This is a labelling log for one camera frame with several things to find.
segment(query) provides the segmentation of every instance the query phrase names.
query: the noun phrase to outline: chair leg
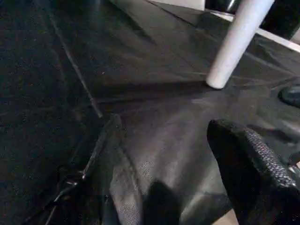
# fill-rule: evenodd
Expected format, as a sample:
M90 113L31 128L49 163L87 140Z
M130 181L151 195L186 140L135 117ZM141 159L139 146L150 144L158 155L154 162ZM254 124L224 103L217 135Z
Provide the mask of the chair leg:
M213 62L206 83L215 88L225 87L233 70L250 44L275 0L243 0L225 40Z

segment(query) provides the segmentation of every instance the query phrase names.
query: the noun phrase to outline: white pole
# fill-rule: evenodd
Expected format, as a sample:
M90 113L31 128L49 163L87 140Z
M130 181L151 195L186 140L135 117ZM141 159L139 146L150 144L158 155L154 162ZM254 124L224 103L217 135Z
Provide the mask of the white pole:
M205 0L199 0L199 4L200 4L200 10L204 11L205 10Z
M206 83L222 89L275 0L243 0L215 58Z

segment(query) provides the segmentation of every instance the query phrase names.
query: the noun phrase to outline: black surface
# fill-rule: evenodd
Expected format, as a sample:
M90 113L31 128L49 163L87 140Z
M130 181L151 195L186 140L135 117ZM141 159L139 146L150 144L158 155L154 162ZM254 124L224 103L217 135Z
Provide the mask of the black surface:
M205 8L235 14L241 2L241 0L206 0Z
M291 39L300 28L300 4L297 0L276 0L261 28Z
M80 146L92 150L101 122L91 100L104 115L120 115L94 185L96 195L112 197L121 223L142 220L156 181L180 206L180 224L211 224L230 209L206 140L211 119L263 128L285 158L299 151L300 111L277 98L298 83L299 54L256 36L227 87L215 91L204 81L229 23L168 7L143 0L5 2L4 224L20 223L49 168L68 161L85 134L92 140ZM278 130L288 138L273 135Z

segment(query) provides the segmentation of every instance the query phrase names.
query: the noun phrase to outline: white floor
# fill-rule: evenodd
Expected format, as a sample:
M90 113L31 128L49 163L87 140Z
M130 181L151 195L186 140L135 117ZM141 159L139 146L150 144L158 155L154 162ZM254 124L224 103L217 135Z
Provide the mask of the white floor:
M213 225L239 225L233 210L229 211L226 215L221 217Z
M218 13L213 13L214 15L224 19L224 20L227 20L227 21L233 21L233 16L231 15L224 15L224 14L218 14ZM272 34L266 30L262 30L262 29L258 29L257 32L258 34L264 36L265 38L268 38L268 39L271 39L289 49L292 49L296 52L299 52L300 53L300 45L292 42L292 41L289 41L289 40L286 40L282 37L279 37L275 34Z
M198 10L204 10L205 0L151 0L160 3L175 5L175 6L183 6L187 8L194 8Z

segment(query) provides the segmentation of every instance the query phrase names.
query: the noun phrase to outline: black mesh object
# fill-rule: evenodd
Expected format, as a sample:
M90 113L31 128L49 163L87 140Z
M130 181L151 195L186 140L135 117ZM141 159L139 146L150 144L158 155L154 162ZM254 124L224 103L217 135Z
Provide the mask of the black mesh object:
M300 224L299 178L255 131L212 120L208 142L239 224Z

